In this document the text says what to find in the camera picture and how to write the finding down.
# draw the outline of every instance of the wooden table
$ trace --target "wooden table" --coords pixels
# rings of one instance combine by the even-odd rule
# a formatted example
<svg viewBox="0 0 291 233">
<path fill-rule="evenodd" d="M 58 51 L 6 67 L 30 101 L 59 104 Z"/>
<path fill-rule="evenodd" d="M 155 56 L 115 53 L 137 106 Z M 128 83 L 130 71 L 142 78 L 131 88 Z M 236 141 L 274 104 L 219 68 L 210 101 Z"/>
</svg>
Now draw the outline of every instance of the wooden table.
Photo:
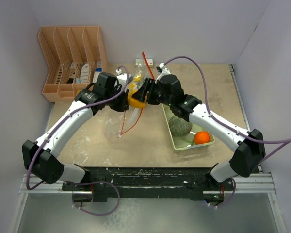
<svg viewBox="0 0 291 233">
<path fill-rule="evenodd" d="M 108 72 L 115 73 L 119 64 L 109 64 Z M 134 64 L 124 64 L 130 73 Z M 181 81 L 185 93 L 202 101 L 204 89 L 197 68 L 191 64 L 169 64 L 168 68 Z M 245 128 L 245 121 L 235 85 L 227 64 L 201 65 L 205 74 L 210 108 L 225 119 Z M 51 127 L 69 108 L 69 102 L 57 102 L 50 116 Z M 63 163 L 81 166 L 147 166 L 147 167 L 211 167 L 232 156 L 229 148 L 216 138 L 205 149 L 190 149 L 175 153 L 171 145 L 161 106 L 148 105 L 137 125 L 121 138 L 107 138 L 106 122 L 112 114 L 106 107 L 87 121 L 68 141 L 58 159 Z"/>
</svg>

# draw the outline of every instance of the green tray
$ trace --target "green tray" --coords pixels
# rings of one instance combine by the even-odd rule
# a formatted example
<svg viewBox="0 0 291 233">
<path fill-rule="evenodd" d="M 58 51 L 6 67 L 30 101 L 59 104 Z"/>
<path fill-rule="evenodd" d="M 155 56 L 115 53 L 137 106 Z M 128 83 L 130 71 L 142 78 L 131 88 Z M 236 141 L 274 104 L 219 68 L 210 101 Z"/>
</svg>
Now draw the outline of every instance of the green tray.
<svg viewBox="0 0 291 233">
<path fill-rule="evenodd" d="M 207 130 L 204 130 L 203 128 L 199 127 L 198 125 L 194 125 L 194 124 L 193 124 L 191 132 L 188 135 L 183 136 L 183 137 L 173 136 L 170 132 L 168 121 L 170 118 L 172 118 L 174 116 L 174 114 L 168 106 L 162 104 L 162 107 L 163 107 L 163 112 L 165 115 L 168 131 L 170 134 L 170 138 L 171 138 L 173 147 L 176 151 L 205 147 L 205 146 L 209 146 L 215 142 L 215 139 L 211 133 L 209 133 Z M 208 133 L 208 135 L 210 137 L 210 142 L 204 143 L 204 144 L 196 144 L 194 142 L 194 135 L 200 131 L 205 131 L 206 133 Z"/>
</svg>

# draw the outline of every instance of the table top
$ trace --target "table top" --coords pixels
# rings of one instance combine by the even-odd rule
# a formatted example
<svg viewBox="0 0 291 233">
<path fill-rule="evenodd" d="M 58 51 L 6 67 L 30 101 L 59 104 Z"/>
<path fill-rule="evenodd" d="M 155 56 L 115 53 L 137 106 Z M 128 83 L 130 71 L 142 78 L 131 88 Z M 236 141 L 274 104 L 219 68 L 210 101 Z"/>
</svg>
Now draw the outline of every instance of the table top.
<svg viewBox="0 0 291 233">
<path fill-rule="evenodd" d="M 119 64 L 109 64 L 115 73 Z M 134 74 L 134 64 L 124 64 Z M 169 70 L 181 81 L 185 93 L 203 102 L 201 75 L 191 64 L 169 64 Z M 201 65 L 205 74 L 210 108 L 223 118 L 246 128 L 233 78 L 227 64 Z M 68 110 L 70 102 L 57 102 L 50 116 L 49 128 Z M 211 167 L 232 156 L 229 148 L 216 138 L 207 148 L 175 152 L 161 106 L 147 105 L 136 126 L 120 138 L 109 138 L 110 116 L 118 114 L 109 107 L 84 123 L 63 148 L 58 159 L 81 166 L 134 167 Z"/>
</svg>

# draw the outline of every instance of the green melon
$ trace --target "green melon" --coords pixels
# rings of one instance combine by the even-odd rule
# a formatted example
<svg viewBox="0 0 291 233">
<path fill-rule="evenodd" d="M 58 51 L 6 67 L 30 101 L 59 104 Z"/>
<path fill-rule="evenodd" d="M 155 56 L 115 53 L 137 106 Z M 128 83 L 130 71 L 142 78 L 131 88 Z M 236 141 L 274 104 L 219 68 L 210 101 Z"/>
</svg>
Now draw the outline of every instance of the green melon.
<svg viewBox="0 0 291 233">
<path fill-rule="evenodd" d="M 182 137 L 188 135 L 192 130 L 193 124 L 182 118 L 173 116 L 168 122 L 170 132 L 173 136 Z"/>
</svg>

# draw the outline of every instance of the wall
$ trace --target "wall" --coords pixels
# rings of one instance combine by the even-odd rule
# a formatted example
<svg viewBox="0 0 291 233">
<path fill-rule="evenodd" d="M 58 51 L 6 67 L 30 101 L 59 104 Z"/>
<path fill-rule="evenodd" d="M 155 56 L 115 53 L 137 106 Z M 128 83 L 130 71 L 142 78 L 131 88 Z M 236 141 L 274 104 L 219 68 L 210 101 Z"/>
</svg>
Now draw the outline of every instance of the wall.
<svg viewBox="0 0 291 233">
<path fill-rule="evenodd" d="M 291 137 L 291 0 L 273 0 L 236 63 L 236 79 L 251 127 L 268 140 Z M 267 152 L 275 146 L 266 146 Z M 271 171 L 291 232 L 291 144 L 263 164 Z"/>
<path fill-rule="evenodd" d="M 100 25 L 109 62 L 235 63 L 270 0 L 29 0 L 39 22 Z"/>
<path fill-rule="evenodd" d="M 42 133 L 50 111 L 41 95 L 48 70 L 39 28 L 25 0 L 0 0 L 0 233 L 9 229 L 25 173 L 21 145 Z"/>
</svg>

